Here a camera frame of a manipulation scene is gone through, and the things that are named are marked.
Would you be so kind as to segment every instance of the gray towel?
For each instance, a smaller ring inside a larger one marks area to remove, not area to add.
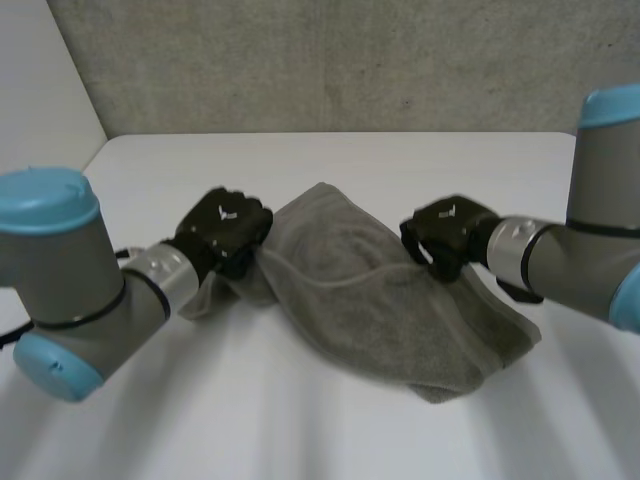
[[[254,304],[279,301],[330,359],[432,403],[472,392],[540,340],[471,267],[438,283],[396,235],[324,183],[276,213],[256,266],[230,287]]]

